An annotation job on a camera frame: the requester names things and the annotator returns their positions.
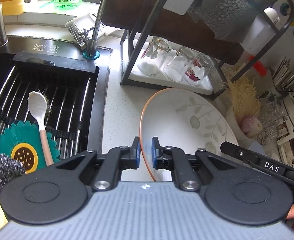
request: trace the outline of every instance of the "plate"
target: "plate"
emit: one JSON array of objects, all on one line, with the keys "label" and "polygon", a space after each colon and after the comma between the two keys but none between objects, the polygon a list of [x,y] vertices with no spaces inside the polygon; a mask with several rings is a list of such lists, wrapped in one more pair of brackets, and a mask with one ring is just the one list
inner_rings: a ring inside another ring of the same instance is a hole
[{"label": "plate", "polygon": [[186,154],[198,148],[235,161],[220,145],[236,137],[221,113],[206,99],[188,90],[168,88],[155,93],[144,106],[140,120],[140,144],[147,169],[154,181],[171,181],[171,172],[153,168],[151,139],[161,146],[174,146]]}]

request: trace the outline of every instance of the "onion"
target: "onion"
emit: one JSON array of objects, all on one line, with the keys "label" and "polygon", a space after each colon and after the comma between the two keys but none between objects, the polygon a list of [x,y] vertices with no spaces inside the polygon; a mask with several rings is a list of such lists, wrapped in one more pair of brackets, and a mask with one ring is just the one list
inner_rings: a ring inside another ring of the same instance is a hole
[{"label": "onion", "polygon": [[262,123],[255,116],[246,116],[241,122],[240,129],[248,138],[253,138],[262,131]]}]

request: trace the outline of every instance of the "glass mug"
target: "glass mug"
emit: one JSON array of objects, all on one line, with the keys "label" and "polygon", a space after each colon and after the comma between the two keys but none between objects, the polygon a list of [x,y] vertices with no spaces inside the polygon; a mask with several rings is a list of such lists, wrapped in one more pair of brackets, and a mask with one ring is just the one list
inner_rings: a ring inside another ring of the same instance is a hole
[{"label": "glass mug", "polygon": [[185,80],[190,85],[197,87],[214,66],[215,64],[209,56],[200,53],[188,66],[184,75]]},{"label": "glass mug", "polygon": [[192,50],[184,46],[180,47],[172,61],[163,68],[163,73],[168,79],[181,82],[183,80],[185,67],[194,59],[195,53]]},{"label": "glass mug", "polygon": [[137,61],[139,70],[149,76],[157,75],[170,51],[171,46],[166,39],[153,37],[143,55]]}]

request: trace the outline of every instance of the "sink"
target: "sink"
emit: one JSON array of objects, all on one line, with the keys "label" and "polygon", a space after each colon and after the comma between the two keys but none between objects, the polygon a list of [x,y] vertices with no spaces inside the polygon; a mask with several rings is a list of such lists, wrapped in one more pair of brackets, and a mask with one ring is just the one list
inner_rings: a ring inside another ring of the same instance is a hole
[{"label": "sink", "polygon": [[111,49],[88,61],[77,44],[29,37],[9,37],[0,51],[0,134],[18,121],[35,122],[28,94],[43,93],[50,107],[47,132],[60,158],[102,150],[103,115]]}]

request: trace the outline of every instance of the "spoon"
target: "spoon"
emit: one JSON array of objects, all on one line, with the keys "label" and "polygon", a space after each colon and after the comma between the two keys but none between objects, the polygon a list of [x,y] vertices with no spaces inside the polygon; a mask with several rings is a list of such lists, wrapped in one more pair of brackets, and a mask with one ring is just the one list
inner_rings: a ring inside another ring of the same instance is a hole
[{"label": "spoon", "polygon": [[45,114],[47,110],[47,102],[45,97],[38,92],[32,91],[28,97],[28,108],[31,115],[36,119],[39,127],[40,141],[43,148],[46,165],[52,165],[54,163],[53,157],[48,145],[47,134],[45,130]]}]

